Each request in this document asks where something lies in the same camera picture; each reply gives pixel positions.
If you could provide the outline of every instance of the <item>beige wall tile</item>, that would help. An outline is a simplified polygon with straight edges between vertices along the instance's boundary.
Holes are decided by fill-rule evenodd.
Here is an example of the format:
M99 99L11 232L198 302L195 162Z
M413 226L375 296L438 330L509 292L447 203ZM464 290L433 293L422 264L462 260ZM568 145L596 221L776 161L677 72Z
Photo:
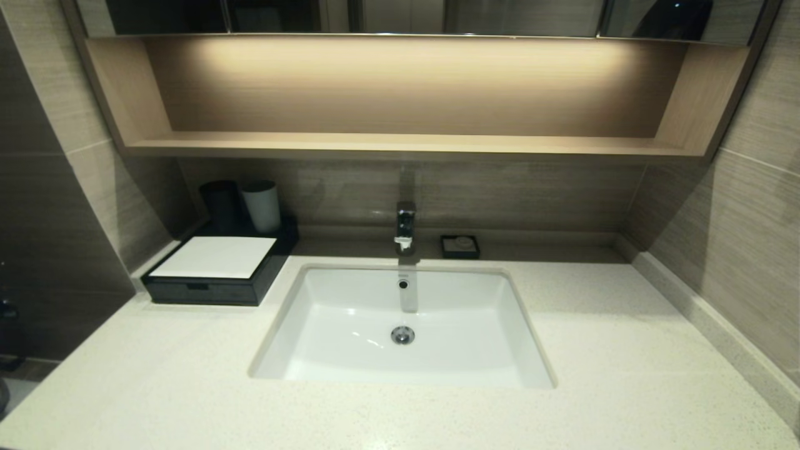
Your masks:
M78 0L83 25L91 38L108 38L117 35L106 0Z
M111 142L67 158L108 240L130 271L197 221L174 159L124 159Z
M58 0L0 6L63 150L110 139Z
M186 182L278 183L285 212L303 225L392 227L395 204L413 199L422 227L616 231L641 166L533 163L395 163L183 159Z
M649 168L626 232L800 384L798 48L785 0L714 165Z
M2 283L133 291L63 155L0 158Z
M626 224L790 376L800 354L798 192L800 177L721 151L708 171L650 167Z
M61 146L28 79L0 11L0 156L60 155Z
M722 147L800 174L800 0L784 0Z

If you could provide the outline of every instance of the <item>undermount sink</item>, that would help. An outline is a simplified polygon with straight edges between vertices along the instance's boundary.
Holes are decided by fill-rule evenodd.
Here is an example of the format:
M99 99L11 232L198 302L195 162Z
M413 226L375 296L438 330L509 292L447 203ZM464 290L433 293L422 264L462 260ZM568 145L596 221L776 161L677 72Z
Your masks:
M301 272L250 374L283 380L554 387L507 277L397 268Z

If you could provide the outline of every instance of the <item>black cup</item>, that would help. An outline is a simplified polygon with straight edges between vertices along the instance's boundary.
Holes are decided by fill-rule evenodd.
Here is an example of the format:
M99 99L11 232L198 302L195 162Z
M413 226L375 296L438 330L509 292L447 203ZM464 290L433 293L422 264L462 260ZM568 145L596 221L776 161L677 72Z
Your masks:
M200 186L200 195L217 231L227 234L241 230L244 210L235 181L223 179L206 183Z

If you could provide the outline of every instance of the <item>mirror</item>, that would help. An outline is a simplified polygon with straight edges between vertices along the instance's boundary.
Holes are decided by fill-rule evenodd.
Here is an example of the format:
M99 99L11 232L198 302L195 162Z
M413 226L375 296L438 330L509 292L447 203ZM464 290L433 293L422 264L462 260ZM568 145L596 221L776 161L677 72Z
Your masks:
M127 34L478 34L747 45L764 0L77 0L91 38Z
M603 0L227 0L234 33L594 37Z
M609 0L601 36L747 45L763 0Z
M91 38L136 34L495 34L592 38L603 0L77 0Z

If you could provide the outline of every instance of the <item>faucet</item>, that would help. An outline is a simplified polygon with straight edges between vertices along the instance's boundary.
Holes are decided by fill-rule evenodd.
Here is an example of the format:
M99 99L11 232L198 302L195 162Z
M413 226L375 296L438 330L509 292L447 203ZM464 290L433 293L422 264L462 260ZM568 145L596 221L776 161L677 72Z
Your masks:
M394 236L395 250L400 256L414 253L414 215L417 206L414 202L398 202L398 229Z

